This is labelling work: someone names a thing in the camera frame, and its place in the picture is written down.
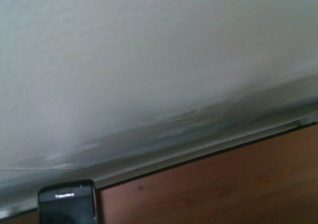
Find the peeling paint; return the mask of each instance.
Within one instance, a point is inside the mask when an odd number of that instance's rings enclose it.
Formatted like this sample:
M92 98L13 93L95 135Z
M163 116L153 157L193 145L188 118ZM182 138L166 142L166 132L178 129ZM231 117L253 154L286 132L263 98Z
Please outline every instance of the peeling paint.
M193 129L196 129L196 128L199 128L199 127L210 125L210 124L212 124L212 123L214 123L216 121L217 120L213 119L213 118L208 119L208 120L202 120L202 121L196 122L196 123L194 123L192 125L189 125L189 126L179 127L179 128L176 128L176 129L169 130L168 132L164 132L162 134L152 136L151 139L153 139L153 138L159 138L160 139L160 138L164 138L164 137L167 137L167 136L179 135L179 134L188 132L190 130L193 130Z
M89 144L85 144L85 145L74 146L72 148L68 148L68 151L70 153L79 153L79 152L83 152L84 150L92 149L92 148L95 148L98 146L100 146L99 143L89 143Z

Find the wood grain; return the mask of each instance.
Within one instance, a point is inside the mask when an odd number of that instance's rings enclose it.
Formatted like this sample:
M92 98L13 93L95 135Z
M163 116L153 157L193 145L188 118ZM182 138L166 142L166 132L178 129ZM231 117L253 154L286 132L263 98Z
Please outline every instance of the wood grain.
M318 223L317 134L311 126L101 191L103 223Z

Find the blackberry phone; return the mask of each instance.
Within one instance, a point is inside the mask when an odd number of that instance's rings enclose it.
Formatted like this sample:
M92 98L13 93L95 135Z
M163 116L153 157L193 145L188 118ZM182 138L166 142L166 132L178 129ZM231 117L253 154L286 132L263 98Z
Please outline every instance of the blackberry phone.
M85 179L42 188L38 211L40 224L98 224L94 182Z

